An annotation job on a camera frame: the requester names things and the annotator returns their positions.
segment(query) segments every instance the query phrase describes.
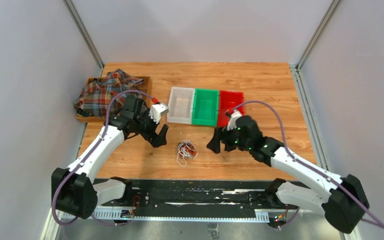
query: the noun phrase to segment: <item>wooden table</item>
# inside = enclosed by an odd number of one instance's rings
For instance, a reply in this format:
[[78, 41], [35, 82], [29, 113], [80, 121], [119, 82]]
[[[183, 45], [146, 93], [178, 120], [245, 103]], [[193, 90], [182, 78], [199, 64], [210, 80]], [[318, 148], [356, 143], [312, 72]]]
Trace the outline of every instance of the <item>wooden table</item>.
[[[132, 76], [151, 76], [152, 95], [167, 105], [172, 86], [239, 91], [244, 93], [245, 101], [265, 101], [279, 112], [289, 147], [316, 163], [293, 78], [286, 63], [107, 63], [102, 75], [119, 68]], [[279, 124], [269, 109], [251, 103], [245, 106], [245, 114], [258, 122], [264, 135], [281, 140]], [[166, 123], [166, 120], [163, 117], [161, 123]], [[91, 144], [102, 126], [102, 123], [87, 125], [80, 153]], [[213, 136], [212, 127], [178, 123], [168, 123], [168, 126], [167, 145], [153, 148], [140, 136], [126, 140], [110, 155], [97, 176], [125, 179], [294, 179], [255, 161], [247, 152], [235, 150], [214, 154], [206, 148]], [[181, 167], [176, 162], [177, 144], [185, 139], [196, 145], [199, 155], [189, 160], [186, 167]]]

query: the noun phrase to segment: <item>white wall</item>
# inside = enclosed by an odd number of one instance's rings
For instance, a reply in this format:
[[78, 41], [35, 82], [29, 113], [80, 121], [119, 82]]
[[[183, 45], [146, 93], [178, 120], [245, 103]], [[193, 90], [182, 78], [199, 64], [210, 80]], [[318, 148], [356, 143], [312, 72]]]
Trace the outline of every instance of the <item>white wall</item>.
[[296, 64], [331, 0], [74, 0], [104, 62]]
[[[384, 220], [384, 1], [342, 1], [302, 75], [333, 171], [360, 178]], [[359, 229], [384, 239], [377, 227]]]
[[51, 173], [84, 129], [73, 102], [98, 73], [61, 0], [0, 1], [0, 239], [39, 239]]

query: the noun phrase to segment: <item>plaid shirt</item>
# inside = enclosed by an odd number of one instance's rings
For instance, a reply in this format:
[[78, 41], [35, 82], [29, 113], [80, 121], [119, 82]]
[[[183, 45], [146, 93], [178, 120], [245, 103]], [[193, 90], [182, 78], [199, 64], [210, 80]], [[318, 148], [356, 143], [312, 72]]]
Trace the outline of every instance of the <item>plaid shirt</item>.
[[[77, 113], [83, 117], [105, 117], [107, 106], [116, 94], [126, 90], [135, 90], [136, 86], [143, 82], [144, 80], [142, 78], [130, 76], [121, 69], [108, 72], [106, 77], [95, 78], [87, 83], [75, 101], [74, 108], [77, 110]], [[109, 113], [114, 114], [120, 110], [129, 94], [130, 93], [127, 93], [117, 97]], [[142, 95], [139, 93], [132, 94], [137, 98], [142, 98]]]

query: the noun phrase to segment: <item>plaid cloth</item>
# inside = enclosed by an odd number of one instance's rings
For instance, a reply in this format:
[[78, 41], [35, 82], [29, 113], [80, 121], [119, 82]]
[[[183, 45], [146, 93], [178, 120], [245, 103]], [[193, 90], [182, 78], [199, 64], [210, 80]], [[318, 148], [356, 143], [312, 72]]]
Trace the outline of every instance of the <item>plaid cloth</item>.
[[[118, 93], [126, 90], [135, 90], [136, 86], [143, 83], [142, 78], [130, 76], [121, 69], [108, 72], [106, 77], [95, 78], [88, 82], [81, 90], [81, 94], [74, 103], [77, 113], [83, 117], [105, 117], [107, 114], [107, 106], [111, 99]], [[114, 101], [109, 113], [114, 114], [120, 110], [126, 97], [130, 93], [123, 94]], [[137, 98], [142, 98], [139, 93], [132, 93]]]

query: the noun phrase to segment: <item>gray floor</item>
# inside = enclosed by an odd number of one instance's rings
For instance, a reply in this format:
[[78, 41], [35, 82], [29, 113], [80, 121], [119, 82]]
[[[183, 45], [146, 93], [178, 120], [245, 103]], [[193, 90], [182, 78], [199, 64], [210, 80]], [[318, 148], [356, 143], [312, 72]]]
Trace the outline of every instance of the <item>gray floor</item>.
[[126, 226], [102, 226], [93, 220], [77, 220], [59, 229], [59, 240], [341, 240], [341, 234], [314, 213], [303, 213], [282, 231], [265, 223], [134, 221]]

